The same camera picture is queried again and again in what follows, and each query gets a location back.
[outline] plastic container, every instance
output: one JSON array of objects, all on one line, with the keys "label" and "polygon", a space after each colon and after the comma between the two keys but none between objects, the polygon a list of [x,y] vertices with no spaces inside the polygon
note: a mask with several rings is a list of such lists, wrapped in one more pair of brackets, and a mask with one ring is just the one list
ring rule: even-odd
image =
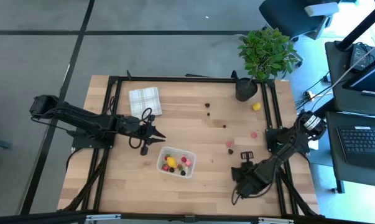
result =
[{"label": "plastic container", "polygon": [[[190,167],[187,167],[187,172],[185,176],[180,175],[180,171],[176,168],[175,172],[169,172],[169,171],[164,171],[162,170],[162,164],[166,163],[165,156],[167,154],[170,154],[171,157],[176,159],[177,164],[183,165],[184,171],[186,171],[186,165],[184,162],[182,162],[182,157],[186,157],[186,159],[192,161],[192,165]],[[157,161],[157,170],[159,172],[169,174],[169,175],[174,175],[176,177],[181,177],[181,178],[186,178],[189,179],[193,176],[194,173],[194,168],[195,168],[195,162],[197,160],[197,156],[189,151],[184,151],[181,149],[176,149],[174,147],[163,147],[160,151],[160,156],[158,157]]]}]

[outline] computer monitor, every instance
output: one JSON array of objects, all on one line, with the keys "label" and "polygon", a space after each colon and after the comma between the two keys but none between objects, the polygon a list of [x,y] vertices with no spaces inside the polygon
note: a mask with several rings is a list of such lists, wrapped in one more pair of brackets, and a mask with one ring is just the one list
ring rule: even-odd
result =
[{"label": "computer monitor", "polygon": [[343,85],[343,88],[360,91],[364,95],[375,96],[375,61],[349,79]]}]

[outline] desk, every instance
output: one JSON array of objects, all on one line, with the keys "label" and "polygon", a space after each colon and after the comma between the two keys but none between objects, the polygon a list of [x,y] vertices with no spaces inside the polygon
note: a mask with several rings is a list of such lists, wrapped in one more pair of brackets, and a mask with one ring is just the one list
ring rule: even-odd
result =
[{"label": "desk", "polygon": [[[108,76],[92,76],[84,109],[100,113]],[[293,125],[296,110],[289,82],[275,82],[282,123]],[[275,185],[263,197],[239,200],[231,204],[235,182],[230,167],[241,163],[239,153],[254,152],[254,162],[267,159],[264,130],[267,127],[263,107],[253,111],[255,102],[262,102],[261,86],[247,102],[234,97],[234,83],[144,82],[123,81],[118,114],[131,114],[129,90],[156,86],[160,93],[163,114],[154,125],[167,136],[166,142],[149,146],[146,156],[131,149],[128,138],[117,135],[109,152],[100,211],[118,213],[197,214],[197,215],[280,215]],[[270,103],[272,122],[274,110]],[[256,131],[258,138],[250,137]],[[226,141],[234,140],[234,154],[228,154]],[[197,164],[191,179],[160,173],[156,162],[163,146],[192,151]],[[92,150],[84,149],[70,160],[58,208],[67,206],[86,182]],[[290,158],[294,185],[313,211],[318,212],[312,176],[307,161],[301,155]],[[91,208],[95,188],[91,191]],[[288,191],[284,189],[287,211],[290,211]]]},{"label": "desk", "polygon": [[345,162],[342,146],[339,141],[336,128],[340,125],[352,124],[357,126],[375,126],[375,118],[362,116],[327,113],[326,120],[331,144],[332,163],[335,178],[351,182],[369,184],[375,186],[375,169],[352,166]]},{"label": "desk", "polygon": [[[334,84],[342,74],[349,68],[350,51],[342,52],[335,47],[334,42],[325,43],[325,52],[330,69],[331,82]],[[355,74],[349,72],[344,80],[353,77]],[[348,111],[353,113],[375,115],[375,97],[363,96],[361,92],[347,90],[338,84],[333,88],[334,98],[325,103],[316,111],[320,117],[325,116],[326,111]]]}]

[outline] wooden table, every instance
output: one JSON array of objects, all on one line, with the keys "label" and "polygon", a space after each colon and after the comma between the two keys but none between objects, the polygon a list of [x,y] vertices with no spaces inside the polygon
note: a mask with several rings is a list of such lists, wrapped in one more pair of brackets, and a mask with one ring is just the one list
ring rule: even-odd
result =
[{"label": "wooden table", "polygon": [[[100,113],[108,76],[93,75],[84,109]],[[280,215],[275,184],[260,198],[239,200],[231,204],[236,185],[230,167],[239,167],[240,152],[253,151],[254,162],[267,159],[264,130],[267,128],[263,106],[253,111],[252,105],[263,103],[261,87],[247,102],[234,97],[234,83],[193,82],[122,82],[117,114],[131,114],[129,90],[156,86],[163,114],[154,125],[167,136],[166,142],[149,146],[146,156],[131,149],[128,138],[117,135],[109,160],[101,195],[100,211],[117,213],[197,214],[197,215]],[[296,110],[289,82],[275,82],[282,123],[290,127]],[[270,90],[269,104],[276,127]],[[258,137],[253,139],[251,133]],[[234,154],[228,154],[226,141],[234,141]],[[160,173],[156,163],[162,147],[170,146],[194,152],[197,164],[191,179]],[[68,167],[58,208],[66,207],[86,182],[92,150],[75,154]],[[290,158],[296,189],[313,211],[318,212],[312,176],[307,161],[298,154]],[[92,207],[95,188],[91,191]],[[290,212],[288,190],[284,187],[287,211]]]}]

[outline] cloth napkin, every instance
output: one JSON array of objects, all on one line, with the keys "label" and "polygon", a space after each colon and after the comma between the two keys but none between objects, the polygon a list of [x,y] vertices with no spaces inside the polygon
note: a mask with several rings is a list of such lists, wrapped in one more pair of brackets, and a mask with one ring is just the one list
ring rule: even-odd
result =
[{"label": "cloth napkin", "polygon": [[154,115],[161,115],[160,97],[157,87],[144,88],[129,91],[129,102],[131,104],[132,116],[142,118],[143,111],[147,108],[152,109]]}]

